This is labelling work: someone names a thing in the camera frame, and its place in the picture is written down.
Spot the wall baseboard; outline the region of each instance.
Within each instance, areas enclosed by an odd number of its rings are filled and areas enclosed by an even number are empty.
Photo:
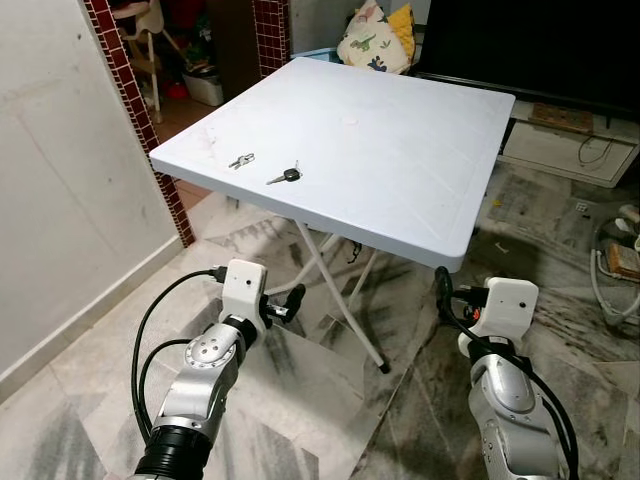
[[[71,345],[84,332],[138,288],[147,278],[160,270],[184,247],[178,235],[145,258],[98,298],[67,320],[26,355],[0,374],[0,404],[27,383],[51,360]]]

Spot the cushion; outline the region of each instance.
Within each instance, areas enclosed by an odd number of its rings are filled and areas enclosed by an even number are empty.
[[[349,23],[338,56],[347,65],[380,72],[401,73],[411,64],[375,0],[367,0]]]
[[[402,47],[409,57],[409,62],[413,62],[413,56],[416,53],[416,39],[413,36],[413,12],[411,5],[406,4],[389,15],[389,25],[393,28],[393,32],[402,42]]]

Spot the dinosaur print pillow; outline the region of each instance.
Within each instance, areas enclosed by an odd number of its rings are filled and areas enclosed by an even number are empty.
[[[402,43],[375,0],[367,0],[349,23],[338,45],[346,65],[402,73],[410,66]]]

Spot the tv stand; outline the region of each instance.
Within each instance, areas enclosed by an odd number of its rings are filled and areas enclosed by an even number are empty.
[[[499,160],[613,188],[640,151],[640,124],[593,115],[581,134],[529,120],[533,103],[517,100]]]

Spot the white plastic container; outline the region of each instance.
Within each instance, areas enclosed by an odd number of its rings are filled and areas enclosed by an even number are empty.
[[[187,85],[189,95],[198,102],[217,107],[224,103],[222,96],[222,86],[218,79],[218,75],[193,76],[183,73],[184,83]]]

